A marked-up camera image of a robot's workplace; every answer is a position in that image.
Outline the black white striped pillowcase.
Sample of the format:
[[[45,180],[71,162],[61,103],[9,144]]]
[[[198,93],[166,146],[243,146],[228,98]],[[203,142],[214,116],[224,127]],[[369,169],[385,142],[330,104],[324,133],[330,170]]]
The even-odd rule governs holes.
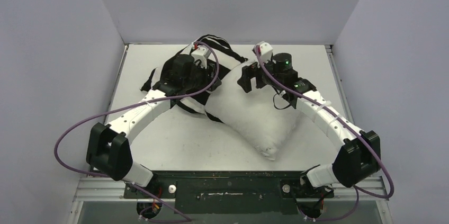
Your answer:
[[[190,114],[204,114],[209,120],[222,121],[205,110],[205,105],[211,95],[222,85],[226,75],[248,59],[235,52],[227,40],[213,34],[206,34],[197,39],[214,50],[219,60],[217,63],[210,55],[206,61],[193,58],[192,53],[198,53],[199,47],[189,44],[170,57],[162,66],[154,68],[140,90],[148,92],[158,89],[168,96],[185,95],[205,88],[218,75],[215,83],[206,91],[180,100],[171,100],[171,106],[177,105]]]

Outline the white pillow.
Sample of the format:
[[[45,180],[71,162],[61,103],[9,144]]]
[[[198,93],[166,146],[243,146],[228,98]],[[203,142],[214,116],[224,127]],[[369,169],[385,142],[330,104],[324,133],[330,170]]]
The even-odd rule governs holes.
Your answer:
[[[300,112],[291,107],[276,109],[275,92],[267,86],[245,93],[237,84],[240,77],[237,71],[225,76],[210,94],[205,111],[238,132],[263,157],[275,161],[300,120]]]

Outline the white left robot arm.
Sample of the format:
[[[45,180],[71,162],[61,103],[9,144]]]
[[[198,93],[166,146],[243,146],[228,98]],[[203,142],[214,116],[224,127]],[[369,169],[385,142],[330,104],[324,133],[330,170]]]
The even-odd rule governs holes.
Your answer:
[[[158,182],[149,168],[133,159],[131,143],[177,100],[215,90],[221,84],[219,72],[219,62],[209,62],[205,55],[177,55],[167,61],[159,81],[144,88],[147,95],[140,102],[119,118],[91,128],[87,163],[115,181],[136,184],[147,198],[154,196]]]

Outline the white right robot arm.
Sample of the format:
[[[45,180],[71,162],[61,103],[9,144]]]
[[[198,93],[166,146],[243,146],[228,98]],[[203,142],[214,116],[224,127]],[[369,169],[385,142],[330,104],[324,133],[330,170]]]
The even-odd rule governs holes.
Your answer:
[[[243,66],[238,85],[246,92],[272,87],[288,102],[288,106],[305,114],[339,150],[331,164],[307,170],[300,181],[300,191],[313,196],[325,185],[339,183],[351,187],[380,170],[380,138],[374,131],[364,132],[341,116],[309,80],[299,77],[292,67],[289,53],[271,56],[260,66],[258,62]]]

